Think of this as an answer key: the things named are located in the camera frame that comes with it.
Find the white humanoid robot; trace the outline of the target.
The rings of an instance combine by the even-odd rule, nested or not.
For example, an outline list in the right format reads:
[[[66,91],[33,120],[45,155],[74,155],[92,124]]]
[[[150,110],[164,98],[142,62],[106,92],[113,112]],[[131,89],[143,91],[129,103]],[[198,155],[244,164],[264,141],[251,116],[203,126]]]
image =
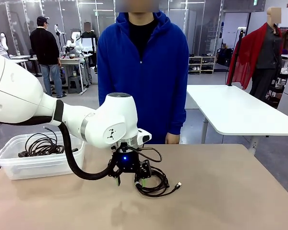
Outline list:
[[[0,43],[5,51],[9,50],[5,33],[0,33]]]

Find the person's left hand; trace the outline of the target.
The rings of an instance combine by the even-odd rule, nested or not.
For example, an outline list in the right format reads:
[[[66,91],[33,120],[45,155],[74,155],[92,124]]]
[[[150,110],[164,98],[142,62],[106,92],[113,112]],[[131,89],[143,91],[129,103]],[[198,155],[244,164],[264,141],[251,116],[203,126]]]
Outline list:
[[[180,143],[180,135],[167,133],[165,144],[179,144],[179,143]]]

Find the person in blue hoodie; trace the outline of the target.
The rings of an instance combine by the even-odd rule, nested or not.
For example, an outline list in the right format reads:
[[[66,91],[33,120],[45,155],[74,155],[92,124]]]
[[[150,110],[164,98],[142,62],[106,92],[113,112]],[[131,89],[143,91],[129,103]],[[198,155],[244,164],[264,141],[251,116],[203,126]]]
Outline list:
[[[130,94],[138,127],[165,144],[173,102],[187,93],[189,50],[182,30],[159,10],[158,0],[118,0],[119,15],[97,45],[98,98]]]

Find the clear plastic storage container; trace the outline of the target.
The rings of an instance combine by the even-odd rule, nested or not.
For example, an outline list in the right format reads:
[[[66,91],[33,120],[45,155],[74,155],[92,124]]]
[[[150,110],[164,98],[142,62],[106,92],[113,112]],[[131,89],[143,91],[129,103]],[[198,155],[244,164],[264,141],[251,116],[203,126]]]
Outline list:
[[[11,180],[21,180],[48,176],[57,176],[72,173],[64,153],[48,156],[18,157],[25,150],[25,144],[31,145],[38,138],[48,136],[58,139],[58,144],[63,145],[60,132],[22,134],[11,138],[0,150],[0,167]]]

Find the black cable coil grey tie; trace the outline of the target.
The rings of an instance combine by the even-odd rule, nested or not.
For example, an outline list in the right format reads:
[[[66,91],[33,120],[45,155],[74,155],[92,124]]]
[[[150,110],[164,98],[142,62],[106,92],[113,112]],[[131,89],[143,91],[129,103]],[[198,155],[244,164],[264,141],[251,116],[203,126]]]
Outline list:
[[[23,157],[48,156],[51,154],[62,154],[65,150],[63,145],[58,144],[58,136],[48,127],[44,129],[54,135],[53,138],[43,133],[31,135],[24,145]]]

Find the background person at desk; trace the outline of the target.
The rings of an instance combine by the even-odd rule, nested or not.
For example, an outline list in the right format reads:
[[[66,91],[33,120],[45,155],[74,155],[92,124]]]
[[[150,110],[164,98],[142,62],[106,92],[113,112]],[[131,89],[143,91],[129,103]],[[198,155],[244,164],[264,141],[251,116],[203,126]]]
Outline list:
[[[84,31],[82,32],[81,38],[83,52],[89,55],[89,67],[94,68],[94,71],[97,72],[97,36],[94,33],[94,30],[91,28],[90,22],[84,22]]]

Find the wooden shoe rack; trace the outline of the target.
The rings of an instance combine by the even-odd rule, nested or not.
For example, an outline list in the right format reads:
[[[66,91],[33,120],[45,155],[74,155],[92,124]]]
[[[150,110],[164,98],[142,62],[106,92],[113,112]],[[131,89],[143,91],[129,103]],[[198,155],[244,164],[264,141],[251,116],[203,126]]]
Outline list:
[[[216,63],[215,56],[195,56],[189,54],[188,73],[189,74],[212,74]]]

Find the equipment desk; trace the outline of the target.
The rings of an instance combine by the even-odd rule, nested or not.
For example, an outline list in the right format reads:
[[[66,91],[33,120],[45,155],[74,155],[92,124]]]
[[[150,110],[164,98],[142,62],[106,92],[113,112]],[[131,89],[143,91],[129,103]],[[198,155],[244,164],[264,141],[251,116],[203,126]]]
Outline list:
[[[39,56],[37,55],[37,61],[40,66],[40,70],[42,73],[43,81],[44,81],[44,86],[46,89],[46,94],[49,96],[52,96],[52,90],[51,90],[51,84],[50,84],[50,76],[52,77],[53,83],[55,85],[55,90],[56,90],[56,96],[58,98],[65,97],[66,94],[63,92],[62,89],[62,80],[60,78],[60,69],[61,69],[61,60],[65,60],[64,58],[60,57],[54,57],[46,58],[46,56]],[[73,60],[77,60],[77,65],[80,65],[80,58],[79,57],[74,57],[72,59],[68,58],[66,59],[70,64],[71,62],[73,63]]]

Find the red shawl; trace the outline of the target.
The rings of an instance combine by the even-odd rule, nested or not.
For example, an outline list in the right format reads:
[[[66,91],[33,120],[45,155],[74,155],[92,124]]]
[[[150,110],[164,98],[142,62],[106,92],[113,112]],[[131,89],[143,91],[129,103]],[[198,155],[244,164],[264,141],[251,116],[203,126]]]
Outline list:
[[[243,90],[248,87],[255,70],[266,31],[267,23],[264,23],[260,28],[242,38],[238,55],[238,47],[234,49],[229,66],[227,84],[229,84],[230,76],[233,74],[233,82],[239,82]]]

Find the mannequin in dark clothes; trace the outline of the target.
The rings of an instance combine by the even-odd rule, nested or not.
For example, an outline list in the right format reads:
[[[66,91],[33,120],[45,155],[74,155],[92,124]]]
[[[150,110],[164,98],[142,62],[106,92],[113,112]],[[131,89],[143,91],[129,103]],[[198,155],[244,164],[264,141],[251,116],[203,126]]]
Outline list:
[[[255,32],[259,53],[252,74],[250,95],[265,101],[269,87],[280,70],[282,37],[278,24],[281,23],[281,8],[270,7],[266,11],[267,22]]]

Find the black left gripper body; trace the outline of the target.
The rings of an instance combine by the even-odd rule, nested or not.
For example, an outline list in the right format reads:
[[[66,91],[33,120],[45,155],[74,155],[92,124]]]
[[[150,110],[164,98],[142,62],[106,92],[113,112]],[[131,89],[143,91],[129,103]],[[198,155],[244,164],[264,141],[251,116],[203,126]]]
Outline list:
[[[122,148],[113,153],[113,160],[117,170],[114,173],[136,173],[140,168],[139,154],[137,149]]]

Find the grey plastic step stool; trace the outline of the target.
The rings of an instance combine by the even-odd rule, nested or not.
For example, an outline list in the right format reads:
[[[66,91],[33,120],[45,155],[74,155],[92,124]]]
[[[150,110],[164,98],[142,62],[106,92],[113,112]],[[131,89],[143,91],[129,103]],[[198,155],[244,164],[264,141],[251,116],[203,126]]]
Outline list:
[[[68,93],[82,94],[82,85],[80,76],[68,77]]]

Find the black bags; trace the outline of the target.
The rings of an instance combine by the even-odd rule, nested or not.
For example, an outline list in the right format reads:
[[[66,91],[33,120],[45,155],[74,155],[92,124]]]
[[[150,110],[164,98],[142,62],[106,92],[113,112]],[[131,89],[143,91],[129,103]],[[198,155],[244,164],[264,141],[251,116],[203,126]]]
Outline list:
[[[231,62],[233,48],[220,48],[217,50],[217,64],[228,67]]]

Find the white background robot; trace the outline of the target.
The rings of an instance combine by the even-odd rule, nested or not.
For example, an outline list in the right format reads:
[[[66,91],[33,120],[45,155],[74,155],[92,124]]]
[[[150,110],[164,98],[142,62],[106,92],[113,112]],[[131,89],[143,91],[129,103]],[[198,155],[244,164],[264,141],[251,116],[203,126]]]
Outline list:
[[[81,32],[72,32],[71,39],[66,44],[66,52],[74,50],[77,53],[82,53],[83,48]]]

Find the person's left forearm blue sleeve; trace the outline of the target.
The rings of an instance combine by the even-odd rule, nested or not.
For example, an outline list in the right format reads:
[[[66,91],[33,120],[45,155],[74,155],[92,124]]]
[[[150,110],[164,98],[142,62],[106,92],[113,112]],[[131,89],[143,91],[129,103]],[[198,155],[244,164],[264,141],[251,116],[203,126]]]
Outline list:
[[[177,96],[173,102],[168,133],[179,135],[186,120],[186,95]]]

